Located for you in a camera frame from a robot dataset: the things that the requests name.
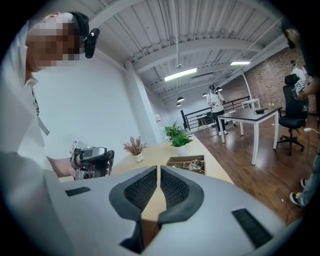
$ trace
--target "potted plant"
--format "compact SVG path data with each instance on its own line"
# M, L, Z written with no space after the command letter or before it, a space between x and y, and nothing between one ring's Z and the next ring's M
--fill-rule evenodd
M141 141L141 136L138 138L134 138L131 136L127 143L123 144L123 149L129 152L132 156L134 156L135 161L140 163L145 157L142 154L142 151L146 148L146 143Z
M187 155L186 144L192 142L193 140L191 135L186 132L180 131L177 135L174 135L171 140L171 146L177 149L178 156Z
M175 121L173 125L164 127L164 133L170 140L172 137L179 135L180 132L182 132L182 129L181 126L177 126L177 121Z

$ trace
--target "person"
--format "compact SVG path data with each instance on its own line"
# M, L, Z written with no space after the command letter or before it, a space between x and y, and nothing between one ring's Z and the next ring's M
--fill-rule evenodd
M316 115L318 118L318 131L319 131L319 116L320 116L320 80L319 70L316 63L310 58L311 52L307 49L303 39L300 37L298 30L287 20L284 20L281 24L282 32L284 33L288 45L291 49L300 48L304 62L305 69L312 79L310 83L298 93L299 99L304 99L309 95L315 95L316 98ZM308 180L301 179L300 184L303 187L303 191L299 193L292 192L290 194L290 200L297 206L305 207L314 193L316 192L320 183L320 142L318 143L317 153L312 166L312 173Z
M38 118L39 106L33 73L63 61L78 60L89 35L89 18L80 12L52 13L29 29L28 22L15 36L0 67L0 152L16 153L54 171L57 176L75 176L69 158L52 159L44 152Z
M209 86L209 94L206 96L206 101L208 105L211 107L212 119L216 123L219 136L221 136L221 128L217 116L220 116L225 113L224 106L222 105L223 103L225 103L225 99L222 97L221 93L217 89L215 89L215 86L213 84ZM228 134L225 127L225 121L222 120L221 122L223 133Z
M304 83L306 83L306 76L305 76L305 73L302 69L298 68L297 67L297 63L295 60L291 60L290 61L290 65L292 67L292 72L291 72L291 75L292 74L296 74L296 76L302 80Z

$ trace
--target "small white pot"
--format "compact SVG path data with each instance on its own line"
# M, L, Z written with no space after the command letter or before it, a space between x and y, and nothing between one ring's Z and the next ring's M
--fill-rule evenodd
M135 155L134 158L137 163L140 163L143 159L145 159L145 156L142 153L140 153L138 155Z
M186 157L188 155L186 145L176 147L176 151L177 151L178 156L180 156L180 157Z

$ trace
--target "fluorescent light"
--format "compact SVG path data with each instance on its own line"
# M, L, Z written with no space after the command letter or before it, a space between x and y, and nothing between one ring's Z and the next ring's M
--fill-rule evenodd
M234 61L231 65L248 65L250 61Z
M179 78L179 77L182 77L182 76L185 76L185 75L189 75L189 74L192 74L192 73L196 73L196 72L197 72L197 68L193 68L193 69L182 71L182 72L179 72L179 73L176 73L176 74L169 75L169 76L165 77L164 80L167 82L169 80L172 80L172 79L175 79L175 78Z

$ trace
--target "jeans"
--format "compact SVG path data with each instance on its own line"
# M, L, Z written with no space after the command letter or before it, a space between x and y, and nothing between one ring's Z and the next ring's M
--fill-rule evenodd
M216 127L218 128L219 132L220 132L220 125L219 125L219 121L218 121L217 116L220 116L220 115L222 115L224 113L225 113L225 110L221 110L219 112L211 112L212 119L216 122ZM221 123L222 123L222 130L225 131L226 130L226 128L225 128L225 120L221 120Z
M318 149L312 166L312 173L307 183L304 186L303 191L300 193L298 203L301 207L305 207L314 193L316 192L320 183L320 141L318 143Z

